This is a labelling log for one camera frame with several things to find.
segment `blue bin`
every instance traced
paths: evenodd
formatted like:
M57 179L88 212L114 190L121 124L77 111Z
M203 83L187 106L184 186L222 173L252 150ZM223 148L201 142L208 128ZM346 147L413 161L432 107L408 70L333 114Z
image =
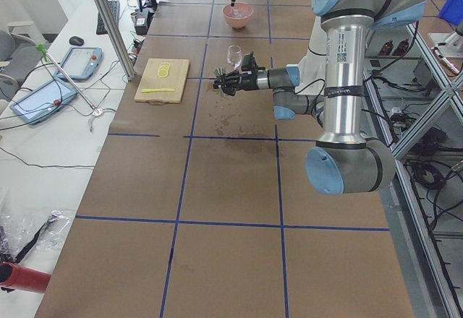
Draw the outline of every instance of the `blue bin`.
M439 18L455 25L460 24L463 20L463 0L447 0L439 12Z

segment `wine glass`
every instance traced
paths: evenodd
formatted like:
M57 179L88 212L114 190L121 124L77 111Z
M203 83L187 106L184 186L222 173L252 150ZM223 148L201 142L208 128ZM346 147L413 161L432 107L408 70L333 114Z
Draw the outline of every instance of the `wine glass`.
M243 61L243 55L241 53L241 47L239 46L229 46L229 50L226 54L226 60L230 65L233 66L233 69L237 69Z

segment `white table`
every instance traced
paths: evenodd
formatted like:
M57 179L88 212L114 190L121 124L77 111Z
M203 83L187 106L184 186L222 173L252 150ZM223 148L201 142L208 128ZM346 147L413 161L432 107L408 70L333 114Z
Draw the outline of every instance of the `white table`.
M120 0L121 12L119 30L122 33L126 47L131 46L133 40L133 23L130 19L129 7L126 0ZM85 40L84 46L95 46L103 49L103 61L98 71L90 80L79 85L83 88L90 86L105 74L113 61L117 60L108 35L96 35L97 9L93 0L84 0L79 9L49 49L50 54L61 61L70 47L69 38L73 35ZM50 80L45 69L39 69L24 83L23 87L35 89ZM124 71L117 64L104 78L104 82L111 87L102 104L103 108L117 109L126 85ZM85 91L85 94L94 104L100 103L108 88L101 82ZM27 91L19 91L15 97L18 100ZM75 108L85 114L91 109L85 101L77 96L71 103ZM13 116L7 108L0 118L0 129L22 124L17 118L3 119ZM28 163L40 165L95 165L101 147L108 133L109 124L114 117L113 113L104 113L93 122L94 130L90 132L89 117L66 107L48 120L37 126L21 126L16 129L0 131L2 139L0 146L5 150L20 156ZM9 196L5 201L0 214L25 214L41 216L37 218L36 230L46 221L47 215L53 210L64 211L74 216L85 188L90 179L92 169L71 168L36 168L26 166L18 159L0 151L0 186L9 188ZM33 249L26 256L21 265L31 267L47 273L52 273L59 257L58 250L45 250L44 247ZM25 291L12 293L0 292L0 307L2 315L15 318L31 318L34 316L43 295Z

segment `black keyboard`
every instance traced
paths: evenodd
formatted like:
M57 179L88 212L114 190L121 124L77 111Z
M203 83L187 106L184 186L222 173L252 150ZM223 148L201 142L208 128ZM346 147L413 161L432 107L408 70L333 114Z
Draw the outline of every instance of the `black keyboard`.
M116 24L119 23L119 10L121 9L121 3L117 0L108 0L109 8L113 14L113 18L116 21ZM103 23L103 18L98 13L98 24L96 25L96 35L107 34L108 30L105 28Z

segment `black mouse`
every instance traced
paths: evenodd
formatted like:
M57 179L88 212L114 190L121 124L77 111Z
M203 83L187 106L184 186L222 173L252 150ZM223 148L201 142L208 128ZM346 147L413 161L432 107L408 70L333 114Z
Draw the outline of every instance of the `black mouse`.
M83 46L84 44L84 39L80 38L79 36L72 36L69 39L69 43L73 46Z

